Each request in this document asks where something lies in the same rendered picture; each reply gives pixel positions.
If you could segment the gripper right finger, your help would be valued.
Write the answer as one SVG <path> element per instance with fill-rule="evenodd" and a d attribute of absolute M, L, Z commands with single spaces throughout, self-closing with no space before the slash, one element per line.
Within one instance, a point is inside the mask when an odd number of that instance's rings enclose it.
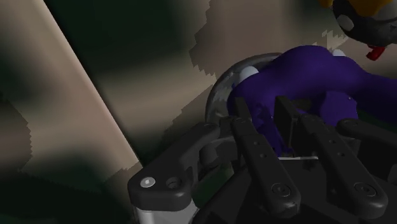
<path fill-rule="evenodd" d="M 336 191 L 336 199 L 343 209 L 366 219 L 385 214 L 389 205 L 386 192 L 322 119 L 301 115 L 287 97 L 277 96 L 274 122 L 284 142 L 297 155 L 317 155 L 326 173 L 327 192 Z"/>

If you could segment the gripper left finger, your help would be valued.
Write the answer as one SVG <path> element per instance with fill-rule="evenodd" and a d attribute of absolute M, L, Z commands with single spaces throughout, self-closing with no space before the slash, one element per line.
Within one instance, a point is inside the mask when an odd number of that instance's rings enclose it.
<path fill-rule="evenodd" d="M 269 215 L 289 218 L 298 213 L 301 196 L 271 145 L 250 120 L 247 104 L 235 98 L 236 117 L 231 139 L 244 157 L 254 185 Z M 206 146 L 220 142 L 220 127 L 200 122 L 137 174 L 127 188 L 131 204 L 144 211 L 180 211 L 192 199 L 198 181 L 200 155 Z"/>

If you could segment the purple figure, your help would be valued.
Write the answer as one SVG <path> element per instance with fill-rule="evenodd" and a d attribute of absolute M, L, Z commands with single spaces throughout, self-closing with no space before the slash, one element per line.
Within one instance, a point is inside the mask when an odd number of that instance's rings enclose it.
<path fill-rule="evenodd" d="M 397 79 L 371 74 L 349 57 L 335 56 L 322 46 L 298 46 L 236 84 L 227 100 L 229 114 L 235 115 L 235 98 L 244 98 L 254 127 L 277 155 L 289 150 L 272 119 L 278 95 L 309 99 L 308 113 L 328 125 L 356 118 L 358 110 L 397 125 Z"/>

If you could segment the grey round dish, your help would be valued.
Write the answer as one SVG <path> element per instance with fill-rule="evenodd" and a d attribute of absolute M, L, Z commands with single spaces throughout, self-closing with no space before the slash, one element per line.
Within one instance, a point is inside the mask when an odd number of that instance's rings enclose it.
<path fill-rule="evenodd" d="M 205 106 L 206 122 L 219 123 L 219 120 L 228 116 L 227 99 L 232 86 L 238 81 L 239 73 L 247 66 L 257 70 L 265 67 L 281 53 L 263 53 L 238 61 L 227 69 L 213 85 Z"/>

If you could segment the black and yellow figure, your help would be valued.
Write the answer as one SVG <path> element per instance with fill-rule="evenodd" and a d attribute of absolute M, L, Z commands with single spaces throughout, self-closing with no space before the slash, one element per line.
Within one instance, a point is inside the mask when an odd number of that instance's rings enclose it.
<path fill-rule="evenodd" d="M 397 45 L 397 0 L 317 0 L 332 10 L 344 34 L 366 44 L 366 57 L 376 61 L 391 45 Z"/>

